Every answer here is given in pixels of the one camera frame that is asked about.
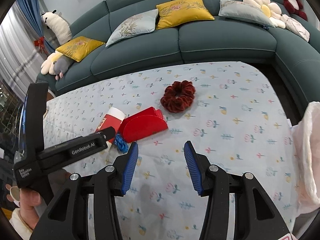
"ribbed blue pad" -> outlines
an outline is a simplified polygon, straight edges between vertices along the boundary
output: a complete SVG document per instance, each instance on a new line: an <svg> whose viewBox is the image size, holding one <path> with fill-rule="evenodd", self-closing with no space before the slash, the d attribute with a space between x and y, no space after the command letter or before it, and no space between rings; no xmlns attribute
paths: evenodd
<svg viewBox="0 0 320 240"><path fill-rule="evenodd" d="M184 145L184 157L187 162L193 188L195 189L196 192L198 192L199 195L201 195L203 192L202 183L201 183L201 173L196 164L196 160L192 155L191 149L187 143L185 143Z"/></svg>
<svg viewBox="0 0 320 240"><path fill-rule="evenodd" d="M121 192L123 195L125 195L130 188L134 169L136 168L136 163L138 160L138 152L138 144L136 144L132 149L131 155L123 172L121 187Z"/></svg>

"blue curtain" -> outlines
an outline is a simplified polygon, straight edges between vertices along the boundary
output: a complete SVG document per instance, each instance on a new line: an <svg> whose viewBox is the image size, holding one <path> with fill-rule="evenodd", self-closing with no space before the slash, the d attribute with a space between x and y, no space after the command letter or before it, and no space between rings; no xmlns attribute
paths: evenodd
<svg viewBox="0 0 320 240"><path fill-rule="evenodd" d="M17 4L19 5L21 11L26 16L28 22L39 35L39 37L43 36L41 15L39 9L39 1L38 0L17 0ZM50 44L47 40L44 40L44 45L47 51L51 54L55 51L52 44Z"/></svg>

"light blue pillow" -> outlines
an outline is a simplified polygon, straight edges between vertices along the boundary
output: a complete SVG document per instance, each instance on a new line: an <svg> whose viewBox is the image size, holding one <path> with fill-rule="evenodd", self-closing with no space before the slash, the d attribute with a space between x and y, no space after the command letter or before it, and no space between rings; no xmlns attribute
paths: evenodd
<svg viewBox="0 0 320 240"><path fill-rule="evenodd" d="M270 19L259 8L240 1L220 0L219 16L242 22L275 27Z"/></svg>
<svg viewBox="0 0 320 240"><path fill-rule="evenodd" d="M124 20L111 34L106 47L123 39L153 32L156 28L156 19L158 13L158 9L154 9L144 13L136 14Z"/></svg>

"tablecloth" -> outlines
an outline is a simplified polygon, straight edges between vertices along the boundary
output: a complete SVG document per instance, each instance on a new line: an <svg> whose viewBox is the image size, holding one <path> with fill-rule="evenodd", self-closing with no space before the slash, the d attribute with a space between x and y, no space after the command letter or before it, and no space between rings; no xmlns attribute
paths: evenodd
<svg viewBox="0 0 320 240"><path fill-rule="evenodd" d="M167 86L183 80L193 82L195 100L185 112L170 114L160 99ZM45 147L94 132L112 106L128 116L154 106L162 110L169 127L138 141L130 190L116 198L124 240L199 238L208 199L193 189L183 154L187 140L229 173L252 172L292 230L297 210L292 136L274 90L256 68L242 62L178 65L79 88L47 103ZM95 174L120 154L112 147L66 170ZM94 239L92 198L88 219ZM233 239L234 209L230 195L228 239Z"/></svg>

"gray plush toy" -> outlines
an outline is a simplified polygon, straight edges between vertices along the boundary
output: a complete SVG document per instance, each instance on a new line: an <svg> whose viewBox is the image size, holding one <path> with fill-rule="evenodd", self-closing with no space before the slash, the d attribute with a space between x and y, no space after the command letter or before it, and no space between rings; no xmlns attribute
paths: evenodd
<svg viewBox="0 0 320 240"><path fill-rule="evenodd" d="M75 60L62 55L53 66L53 70L56 73L56 80L62 78L63 75L67 72L68 68L75 62Z"/></svg>

